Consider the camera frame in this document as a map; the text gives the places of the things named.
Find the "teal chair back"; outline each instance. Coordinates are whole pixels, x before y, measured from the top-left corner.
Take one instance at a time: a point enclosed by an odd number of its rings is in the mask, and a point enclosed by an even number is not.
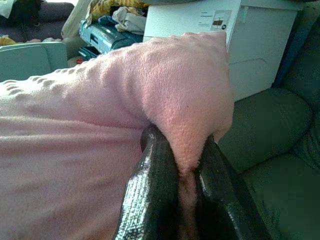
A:
[[[68,61],[66,45],[62,42],[0,46],[0,82],[26,80],[64,68],[68,68]]]

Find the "green leather sofa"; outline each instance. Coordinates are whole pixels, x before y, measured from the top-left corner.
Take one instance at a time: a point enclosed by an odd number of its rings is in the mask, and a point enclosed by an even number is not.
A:
[[[320,18],[281,87],[236,102],[233,118],[219,146],[272,238],[320,240]]]

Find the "pink fleece fabric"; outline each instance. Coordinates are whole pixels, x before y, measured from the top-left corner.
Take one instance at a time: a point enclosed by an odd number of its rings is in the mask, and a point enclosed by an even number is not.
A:
[[[153,38],[0,83],[0,239],[111,239],[150,122],[192,206],[193,170],[207,136],[230,128],[233,102],[224,32]]]

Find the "white printer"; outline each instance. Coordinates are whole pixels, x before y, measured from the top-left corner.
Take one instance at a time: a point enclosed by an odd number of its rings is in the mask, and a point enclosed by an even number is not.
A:
[[[289,0],[201,0],[148,9],[143,41],[226,31],[235,101],[271,87],[304,4]]]

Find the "printer label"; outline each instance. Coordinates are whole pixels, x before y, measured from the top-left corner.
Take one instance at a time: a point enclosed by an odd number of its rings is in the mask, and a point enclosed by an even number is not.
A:
[[[228,27],[229,19],[231,17],[232,10],[216,10],[214,12],[213,21],[211,24],[211,31],[226,30]]]

